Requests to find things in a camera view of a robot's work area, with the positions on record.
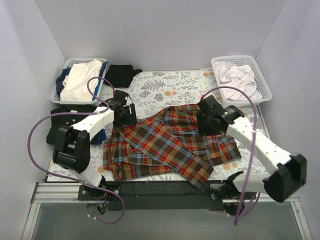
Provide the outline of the red plaid long sleeve shirt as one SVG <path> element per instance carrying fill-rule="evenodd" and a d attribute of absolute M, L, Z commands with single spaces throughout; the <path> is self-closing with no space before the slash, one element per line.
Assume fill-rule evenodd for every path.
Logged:
<path fill-rule="evenodd" d="M 236 141 L 221 133 L 201 136 L 198 105 L 169 106 L 135 125 L 113 128 L 103 166 L 117 182 L 178 173 L 200 189 L 213 167 L 241 158 Z"/>

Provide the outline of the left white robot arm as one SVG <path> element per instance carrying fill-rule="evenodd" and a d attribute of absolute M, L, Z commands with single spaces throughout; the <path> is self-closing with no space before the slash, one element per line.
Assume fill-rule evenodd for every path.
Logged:
<path fill-rule="evenodd" d="M 113 98 L 101 103 L 94 112 L 71 126 L 62 126 L 57 131 L 52 160 L 55 164 L 74 174 L 80 181 L 90 184 L 89 194 L 95 200 L 106 196 L 104 179 L 91 165 L 90 143 L 108 124 L 113 127 L 135 125 L 137 116 L 135 104 L 127 92 L 116 90 Z"/>

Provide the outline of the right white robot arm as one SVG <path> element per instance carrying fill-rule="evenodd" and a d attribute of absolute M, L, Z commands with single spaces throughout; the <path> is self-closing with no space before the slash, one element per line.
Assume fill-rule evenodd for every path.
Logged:
<path fill-rule="evenodd" d="M 265 173 L 249 178 L 242 171 L 232 174 L 214 191 L 216 195 L 237 199 L 244 192 L 263 193 L 282 203 L 306 184 L 306 158 L 301 154 L 292 155 L 262 133 L 255 132 L 249 119 L 237 107 L 223 108 L 212 95 L 201 99 L 198 106 L 200 112 L 196 116 L 200 135 L 225 133 L 231 136 L 250 150 L 266 169 Z"/>

